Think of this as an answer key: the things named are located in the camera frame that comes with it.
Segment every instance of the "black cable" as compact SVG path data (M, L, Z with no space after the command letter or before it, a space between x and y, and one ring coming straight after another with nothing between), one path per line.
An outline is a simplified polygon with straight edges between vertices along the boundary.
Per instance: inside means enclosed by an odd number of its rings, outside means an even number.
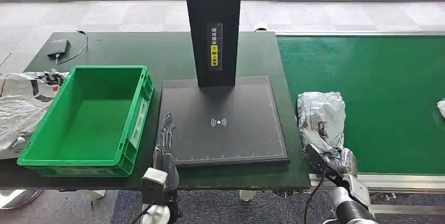
M85 42L85 46L83 46L83 47L80 49L80 51L79 51L76 55L74 55L73 57L69 58L68 60L65 60L65 61L62 61L62 62L56 62L57 65L63 64L63 63L65 63L65 62L68 62L68 61L70 61L70 60L76 58L77 56L80 55L80 53L81 53L85 48L88 47L88 35L87 35L87 33L85 33L84 31L80 31L80 30L76 30L76 32L85 35L85 40L86 40L86 42Z
M153 206L153 202L150 205L147 205L147 207L142 210L142 212L140 212L136 218L133 219L133 221L131 221L131 224L135 224L137 222L137 220L139 220L144 214L149 212L149 209Z
M324 171L324 169L323 169L323 175L322 175L322 177L321 177L321 179L320 179L319 184L317 185L317 187L315 188L315 190L313 190L313 191L311 192L311 195L309 196L309 199L306 201L306 207L305 207L305 209L304 209L304 224L306 224L306 219L307 219L307 217L308 217L309 203L311 202L312 198L314 197L314 194L317 192L317 190L320 188L321 184L323 183L323 181L324 181L324 176L325 176L325 171Z

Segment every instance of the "green conveyor belt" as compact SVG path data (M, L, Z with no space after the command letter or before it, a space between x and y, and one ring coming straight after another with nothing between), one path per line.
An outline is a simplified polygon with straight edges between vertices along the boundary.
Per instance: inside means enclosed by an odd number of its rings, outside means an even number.
M445 174L444 36L278 37L293 102L339 91L362 173Z

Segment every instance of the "yellow label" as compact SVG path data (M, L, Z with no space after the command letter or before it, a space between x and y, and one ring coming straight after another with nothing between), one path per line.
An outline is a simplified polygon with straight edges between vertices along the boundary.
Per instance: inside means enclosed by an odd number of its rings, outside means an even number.
M218 45L210 45L210 65L218 65Z

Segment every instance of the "crate label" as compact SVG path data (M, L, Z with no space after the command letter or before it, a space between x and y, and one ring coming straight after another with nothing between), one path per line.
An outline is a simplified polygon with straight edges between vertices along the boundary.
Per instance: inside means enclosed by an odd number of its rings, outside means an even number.
M142 125L144 123L144 116L149 109L149 103L142 99L141 106L139 107L139 113L137 114L136 125L134 126L133 133L131 134L130 143L137 148L137 143L142 134Z
M207 23L207 42L209 52L209 70L222 71L223 70L223 27L221 22Z
M210 46L210 65L218 65L218 45Z

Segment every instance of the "black vertical pole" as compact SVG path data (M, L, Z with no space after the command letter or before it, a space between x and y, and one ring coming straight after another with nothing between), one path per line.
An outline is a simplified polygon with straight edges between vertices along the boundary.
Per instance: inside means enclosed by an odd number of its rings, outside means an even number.
M200 87L234 86L241 0L187 0Z

